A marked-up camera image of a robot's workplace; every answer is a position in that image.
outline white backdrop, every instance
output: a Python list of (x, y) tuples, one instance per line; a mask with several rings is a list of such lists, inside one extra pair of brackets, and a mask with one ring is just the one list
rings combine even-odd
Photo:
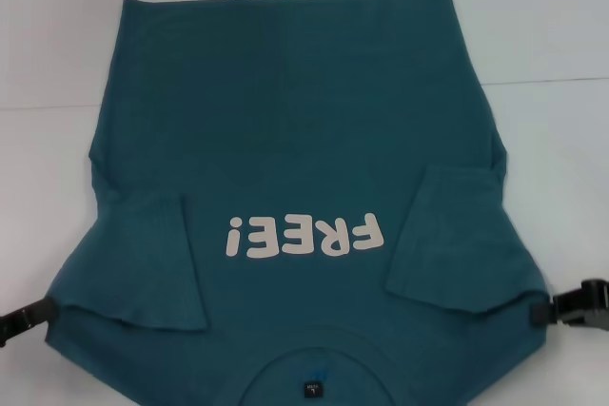
[[(0, 315), (45, 293), (94, 220), (86, 156), (121, 1), (0, 0)], [(609, 0), (455, 3), (510, 152), (508, 213), (556, 292), (609, 279)], [(0, 404), (131, 404), (45, 330), (0, 351)], [(474, 404), (606, 402), (609, 334), (548, 338)]]

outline black clamp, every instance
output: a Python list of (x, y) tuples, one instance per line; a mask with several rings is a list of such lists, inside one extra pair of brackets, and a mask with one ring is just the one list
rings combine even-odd
[(556, 295), (549, 303), (533, 304), (530, 319), (539, 327), (561, 321), (574, 327), (599, 328), (609, 332), (609, 282), (585, 280), (581, 289)]
[(53, 299), (46, 297), (0, 317), (0, 347), (4, 347), (7, 340), (27, 332), (36, 325), (56, 319), (58, 314), (59, 308)]

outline white surface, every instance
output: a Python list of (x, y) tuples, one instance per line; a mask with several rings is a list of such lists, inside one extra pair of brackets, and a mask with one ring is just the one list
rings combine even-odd
[[(609, 0), (455, 2), (483, 83), (609, 77)], [(41, 297), (94, 219), (86, 155), (120, 7), (0, 0), (0, 314)], [(549, 283), (609, 278), (609, 80), (485, 90), (510, 152), (506, 207)], [(0, 404), (132, 404), (44, 333), (0, 351)], [(608, 368), (609, 334), (553, 328), (474, 404), (603, 404)]]

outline white lettering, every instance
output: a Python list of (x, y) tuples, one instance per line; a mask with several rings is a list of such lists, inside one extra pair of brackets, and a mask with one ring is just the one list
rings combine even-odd
[(262, 227), (260, 232), (251, 232), (251, 242), (263, 242), (265, 247), (250, 247), (247, 256), (252, 259), (266, 259), (279, 254), (279, 242), (277, 241), (277, 228), (274, 218), (249, 218), (249, 225)]
[(315, 249), (313, 245), (313, 218), (307, 214), (286, 214), (285, 221), (297, 223), (298, 228), (287, 228), (284, 236), (289, 240), (300, 240), (300, 244), (286, 242), (282, 251), (286, 254), (311, 254)]
[(357, 240), (353, 242), (353, 249), (364, 251), (366, 249), (372, 249), (380, 247), (384, 244), (383, 234), (381, 228), (377, 222), (377, 218), (372, 213), (367, 213), (363, 220), (365, 225), (353, 227), (353, 235), (356, 237), (369, 237), (367, 240)]
[(239, 240), (241, 239), (241, 233), (237, 230), (241, 227), (243, 221), (241, 218), (232, 218), (230, 220), (230, 226), (232, 230), (228, 232), (228, 240), (226, 240), (226, 254), (229, 257), (235, 257), (239, 251)]
[[(349, 232), (346, 229), (346, 222), (342, 218), (337, 218), (335, 221), (336, 230), (334, 230), (327, 222), (317, 221), (315, 226), (325, 234), (322, 241), (322, 251), (327, 256), (338, 257), (349, 253)], [(339, 248), (334, 249), (332, 244), (338, 242)]]

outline teal t-shirt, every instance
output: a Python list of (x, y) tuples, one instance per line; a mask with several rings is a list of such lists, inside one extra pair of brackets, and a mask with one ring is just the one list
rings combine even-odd
[(48, 342), (148, 406), (462, 405), (540, 272), (451, 0), (125, 0)]

